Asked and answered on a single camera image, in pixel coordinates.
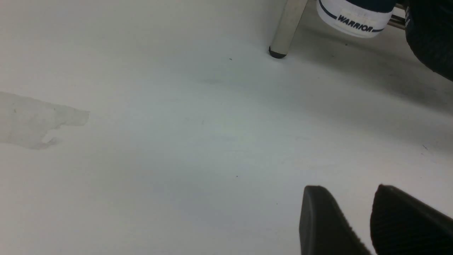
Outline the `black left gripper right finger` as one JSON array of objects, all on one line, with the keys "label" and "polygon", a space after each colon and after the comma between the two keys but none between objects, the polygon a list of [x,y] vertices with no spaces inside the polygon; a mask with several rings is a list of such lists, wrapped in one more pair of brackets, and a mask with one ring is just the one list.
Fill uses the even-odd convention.
[{"label": "black left gripper right finger", "polygon": [[369,221],[378,255],[451,255],[453,220],[410,194],[380,184]]}]

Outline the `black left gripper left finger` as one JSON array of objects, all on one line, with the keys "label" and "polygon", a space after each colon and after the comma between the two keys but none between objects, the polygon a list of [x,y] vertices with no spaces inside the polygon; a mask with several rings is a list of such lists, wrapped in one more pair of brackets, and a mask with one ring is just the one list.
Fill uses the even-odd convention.
[{"label": "black left gripper left finger", "polygon": [[304,187],[299,238],[302,255],[370,255],[333,195],[322,186]]}]

